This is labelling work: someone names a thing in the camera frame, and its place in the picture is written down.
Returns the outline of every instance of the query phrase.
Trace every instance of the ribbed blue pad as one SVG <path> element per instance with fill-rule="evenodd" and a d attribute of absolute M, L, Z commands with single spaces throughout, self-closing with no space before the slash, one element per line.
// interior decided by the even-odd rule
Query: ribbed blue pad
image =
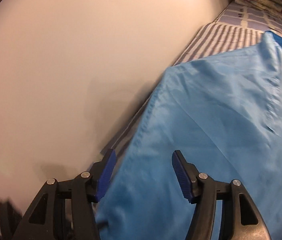
<path fill-rule="evenodd" d="M 194 196 L 192 194 L 191 181 L 190 181 L 188 175 L 186 174 L 185 169 L 181 165 L 180 160 L 179 160 L 176 152 L 174 152 L 172 154 L 172 166 L 173 166 L 174 172 L 177 176 L 177 179 L 179 181 L 179 185 L 180 185 L 180 188 L 182 190 L 182 194 L 183 194 L 184 198 L 186 198 L 191 203 L 191 200 L 194 198 Z"/>
<path fill-rule="evenodd" d="M 101 198 L 104 197 L 105 192 L 108 189 L 112 171 L 115 166 L 115 162 L 116 162 L 116 155 L 115 155 L 115 150 L 113 150 L 98 180 L 97 193 L 95 195 L 95 198 L 98 202 L 100 201 Z"/>

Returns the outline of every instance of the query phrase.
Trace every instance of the beige wall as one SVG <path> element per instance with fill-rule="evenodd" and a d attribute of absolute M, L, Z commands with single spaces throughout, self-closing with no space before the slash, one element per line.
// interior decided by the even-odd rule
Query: beige wall
<path fill-rule="evenodd" d="M 229 0 L 4 0 L 0 197 L 84 171 Z"/>

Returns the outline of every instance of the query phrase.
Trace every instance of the silver screw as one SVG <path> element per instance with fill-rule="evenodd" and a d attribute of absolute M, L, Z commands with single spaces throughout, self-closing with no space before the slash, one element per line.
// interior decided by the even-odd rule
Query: silver screw
<path fill-rule="evenodd" d="M 208 175 L 205 174 L 205 173 L 200 173 L 200 174 L 199 174 L 199 178 L 200 178 L 200 179 L 207 179 L 207 178 L 208 178 Z"/>
<path fill-rule="evenodd" d="M 88 177 L 90 177 L 90 172 L 85 171 L 85 172 L 81 173 L 81 177 L 83 177 L 83 178 L 88 178 Z"/>
<path fill-rule="evenodd" d="M 240 186 L 241 185 L 241 181 L 239 181 L 238 179 L 235 179 L 233 181 L 233 184 L 236 185 L 236 186 Z"/>
<path fill-rule="evenodd" d="M 54 178 L 47 180 L 47 184 L 49 184 L 49 185 L 53 185 L 55 182 L 56 182 L 56 180 Z"/>

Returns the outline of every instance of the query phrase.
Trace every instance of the striped bedsheet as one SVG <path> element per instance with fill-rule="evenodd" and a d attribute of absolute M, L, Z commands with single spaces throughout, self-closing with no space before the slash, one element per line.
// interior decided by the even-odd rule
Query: striped bedsheet
<path fill-rule="evenodd" d="M 260 42 L 262 33 L 251 28 L 209 23 L 199 30 L 174 65 L 255 45 Z"/>

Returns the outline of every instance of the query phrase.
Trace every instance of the dark blue fabric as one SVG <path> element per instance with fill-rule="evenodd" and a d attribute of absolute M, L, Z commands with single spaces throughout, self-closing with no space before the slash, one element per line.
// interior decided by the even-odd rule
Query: dark blue fabric
<path fill-rule="evenodd" d="M 282 39 L 168 68 L 101 200 L 102 240 L 184 240 L 194 205 L 171 155 L 213 179 L 243 182 L 273 240 L 282 240 Z M 218 201 L 216 224 L 220 223 Z M 217 239 L 216 225 L 213 239 Z"/>

